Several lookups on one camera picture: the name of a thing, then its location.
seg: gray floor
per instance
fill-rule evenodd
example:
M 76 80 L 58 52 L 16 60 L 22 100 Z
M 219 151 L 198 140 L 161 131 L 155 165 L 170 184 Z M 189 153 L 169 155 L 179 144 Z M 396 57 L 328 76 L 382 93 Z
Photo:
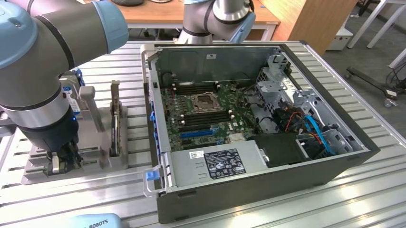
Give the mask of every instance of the gray floor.
M 368 17 L 369 14 L 365 13 L 360 18 L 350 18 L 346 28 L 356 33 Z M 376 80 L 385 83 L 385 78 L 392 71 L 388 65 L 406 48 L 406 34 L 390 28 L 374 48 L 369 49 L 366 46 L 384 24 L 385 22 L 381 20 L 374 20 L 353 49 L 345 48 L 344 51 L 328 51 L 324 55 L 325 60 L 342 76 L 346 75 L 346 68 L 353 66 Z M 405 78 L 405 69 L 401 71 L 400 76 Z M 406 138 L 406 95 L 400 97 L 397 101 L 400 105 L 388 109 L 384 107 L 384 93 L 378 89 L 357 77 L 353 77 L 348 82 Z

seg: blue cable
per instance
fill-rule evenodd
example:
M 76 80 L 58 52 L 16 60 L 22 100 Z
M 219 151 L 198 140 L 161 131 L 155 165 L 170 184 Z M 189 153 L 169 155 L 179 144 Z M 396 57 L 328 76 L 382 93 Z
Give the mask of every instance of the blue cable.
M 313 124 L 313 127 L 314 127 L 315 130 L 317 130 L 320 139 L 322 140 L 322 142 L 324 142 L 324 144 L 325 144 L 326 151 L 328 151 L 330 154 L 336 155 L 336 152 L 333 152 L 333 150 L 330 149 L 330 146 L 329 146 L 329 143 L 328 143 L 328 141 L 326 141 L 326 139 L 325 139 L 325 137 L 324 137 L 322 131 L 320 130 L 320 127 L 318 127 L 318 125 L 317 125 L 317 121 L 315 121 L 314 118 L 313 118 L 311 116 L 309 116 L 309 115 L 306 115 L 305 118 L 310 121 L 310 123 Z

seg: blue latch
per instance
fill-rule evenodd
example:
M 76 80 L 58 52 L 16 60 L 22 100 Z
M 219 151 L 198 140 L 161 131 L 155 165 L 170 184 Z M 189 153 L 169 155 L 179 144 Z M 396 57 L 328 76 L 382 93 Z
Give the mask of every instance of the blue latch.
M 154 113 L 154 111 L 151 112 L 151 115 L 150 115 L 150 121 L 155 121 L 155 113 Z
M 147 181 L 159 180 L 159 178 L 161 178 L 161 176 L 159 176 L 159 170 L 149 171 L 147 172 Z

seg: label sticker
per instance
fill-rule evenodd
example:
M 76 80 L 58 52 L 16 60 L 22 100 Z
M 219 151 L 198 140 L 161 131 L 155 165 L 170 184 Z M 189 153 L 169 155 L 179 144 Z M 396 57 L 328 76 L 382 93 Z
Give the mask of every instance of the label sticker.
M 70 102 L 70 105 L 72 107 L 74 113 L 75 113 L 75 115 L 78 115 L 80 113 L 80 108 L 79 108 L 79 105 L 78 105 L 78 101 L 75 100 L 75 98 L 71 97 L 71 95 L 74 93 L 71 87 L 64 86 L 63 87 L 63 92 L 66 94 L 66 97 L 68 98 L 68 102 Z
M 194 152 L 190 152 L 190 159 L 202 158 L 202 157 L 203 157 L 203 154 L 205 154 L 205 151 L 194 151 Z
M 386 93 L 388 93 L 390 96 L 397 96 L 397 93 L 396 93 L 394 91 L 386 90 Z
M 211 179 L 246 173 L 246 168 L 237 149 L 205 154 L 205 160 Z
M 206 59 L 217 59 L 217 54 L 207 54 Z

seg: aluminum extrusion table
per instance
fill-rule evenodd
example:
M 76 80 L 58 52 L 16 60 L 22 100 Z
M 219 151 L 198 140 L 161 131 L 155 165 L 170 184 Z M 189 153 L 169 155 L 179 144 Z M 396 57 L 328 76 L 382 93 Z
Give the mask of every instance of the aluminum extrusion table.
M 55 227 L 54 221 L 91 213 L 117 213 L 125 227 L 404 227 L 406 225 L 405 139 L 372 109 L 315 51 L 286 42 L 345 110 L 365 129 L 381 152 L 325 186 L 162 225 L 155 198 L 146 198 L 142 171 L 151 166 L 141 44 L 129 42 L 80 68 L 96 88 L 98 106 L 110 103 L 110 82 L 121 80 L 121 98 L 129 106 L 130 169 L 106 175 L 23 186 L 30 141 L 18 131 L 0 143 L 6 155 L 0 171 L 0 226 Z M 302 87 L 307 82 L 293 71 Z

